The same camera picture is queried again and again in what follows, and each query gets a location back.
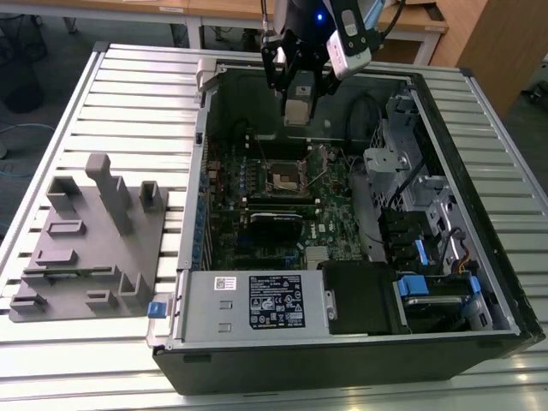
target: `black cable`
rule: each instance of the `black cable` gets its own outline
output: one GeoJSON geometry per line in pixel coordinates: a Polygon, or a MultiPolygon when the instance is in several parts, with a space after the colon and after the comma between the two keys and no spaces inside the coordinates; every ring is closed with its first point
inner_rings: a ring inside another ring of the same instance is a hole
{"type": "Polygon", "coordinates": [[[368,118],[372,120],[372,112],[375,111],[378,117],[378,123],[382,125],[383,121],[383,111],[381,109],[380,104],[378,103],[377,99],[375,99],[369,92],[363,92],[358,94],[356,97],[354,97],[350,103],[348,104],[348,108],[346,110],[345,119],[344,119],[344,139],[347,143],[351,142],[352,139],[350,138],[350,123],[352,120],[352,115],[354,114],[354,110],[356,108],[356,105],[360,102],[364,101],[368,105],[368,118]]]}
{"type": "Polygon", "coordinates": [[[268,21],[268,14],[266,13],[266,0],[260,1],[260,11],[263,13],[263,22],[268,21]]]}
{"type": "Polygon", "coordinates": [[[460,227],[453,227],[453,229],[449,232],[447,237],[445,237],[444,244],[442,246],[442,252],[439,254],[439,260],[438,260],[438,263],[436,264],[436,270],[434,271],[436,273],[436,275],[438,275],[438,276],[441,275],[442,270],[444,269],[445,253],[447,253],[447,247],[449,246],[449,242],[451,240],[451,237],[455,233],[458,233],[459,231],[462,231],[462,229],[460,227]]]}
{"type": "Polygon", "coordinates": [[[411,173],[409,173],[408,178],[406,178],[405,181],[402,183],[402,185],[398,187],[396,191],[392,194],[392,197],[390,197],[390,200],[388,201],[387,208],[390,208],[392,206],[392,203],[397,199],[397,196],[400,195],[403,192],[403,190],[405,190],[408,187],[408,185],[419,174],[420,169],[422,169],[425,164],[426,164],[426,160],[422,158],[420,162],[411,171],[411,173]]]}
{"type": "Polygon", "coordinates": [[[388,25],[388,27],[386,28],[386,30],[384,30],[382,33],[380,33],[380,38],[381,38],[381,41],[384,41],[384,39],[386,39],[386,36],[388,36],[390,34],[390,32],[392,31],[392,29],[394,28],[394,26],[396,25],[398,19],[400,18],[400,15],[402,15],[402,12],[403,12],[403,8],[405,7],[405,0],[400,0],[400,5],[399,7],[397,8],[397,12],[396,14],[394,15],[394,18],[392,19],[392,21],[390,22],[390,24],[388,25]]]}

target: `blue latch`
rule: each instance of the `blue latch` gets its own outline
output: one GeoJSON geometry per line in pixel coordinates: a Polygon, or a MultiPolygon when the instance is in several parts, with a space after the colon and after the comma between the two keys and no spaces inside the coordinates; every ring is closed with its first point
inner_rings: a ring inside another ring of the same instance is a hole
{"type": "Polygon", "coordinates": [[[476,276],[470,277],[470,286],[472,287],[472,292],[474,294],[479,294],[481,292],[480,281],[476,276]]]}
{"type": "Polygon", "coordinates": [[[403,276],[398,282],[397,287],[401,297],[408,295],[428,295],[428,286],[425,276],[403,276]]]}
{"type": "Polygon", "coordinates": [[[167,302],[151,301],[148,303],[146,316],[149,319],[165,319],[168,316],[167,302]]]}
{"type": "Polygon", "coordinates": [[[420,263],[422,265],[428,265],[428,256],[426,255],[425,245],[422,243],[422,240],[415,240],[414,245],[417,246],[417,250],[419,250],[420,263]]]}

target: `metal grated table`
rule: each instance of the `metal grated table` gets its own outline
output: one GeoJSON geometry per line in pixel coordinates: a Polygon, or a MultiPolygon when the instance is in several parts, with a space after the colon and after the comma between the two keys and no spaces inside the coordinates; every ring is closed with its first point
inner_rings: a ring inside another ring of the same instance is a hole
{"type": "MultiPolygon", "coordinates": [[[[108,152],[128,186],[156,180],[170,190],[156,293],[174,290],[194,122],[195,72],[219,51],[110,45],[94,51],[0,248],[0,408],[540,410],[548,403],[548,342],[490,360],[450,381],[267,395],[179,396],[152,360],[149,320],[13,324],[9,301],[45,222],[53,176],[84,173],[89,152],[108,152]]],[[[409,71],[372,64],[370,69],[409,71]]],[[[426,78],[523,288],[548,332],[548,201],[474,79],[449,68],[426,78]]]]}

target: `barcode sticker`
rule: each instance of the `barcode sticker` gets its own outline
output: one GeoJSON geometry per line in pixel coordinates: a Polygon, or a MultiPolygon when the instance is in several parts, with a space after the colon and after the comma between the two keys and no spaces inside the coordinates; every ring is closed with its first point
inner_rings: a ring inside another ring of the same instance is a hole
{"type": "Polygon", "coordinates": [[[215,277],[215,291],[236,290],[236,277],[215,277]]]}
{"type": "Polygon", "coordinates": [[[160,7],[160,11],[168,11],[170,13],[183,13],[185,10],[181,7],[160,7]]]}
{"type": "Polygon", "coordinates": [[[440,32],[440,33],[443,33],[445,31],[443,27],[434,27],[434,26],[426,26],[425,30],[427,32],[440,32]]]}

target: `warning label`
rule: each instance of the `warning label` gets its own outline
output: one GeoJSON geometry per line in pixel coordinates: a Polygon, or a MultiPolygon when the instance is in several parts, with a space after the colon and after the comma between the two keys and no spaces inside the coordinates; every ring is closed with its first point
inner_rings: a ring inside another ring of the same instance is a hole
{"type": "Polygon", "coordinates": [[[301,276],[250,277],[249,325],[254,330],[304,327],[301,276]]]}

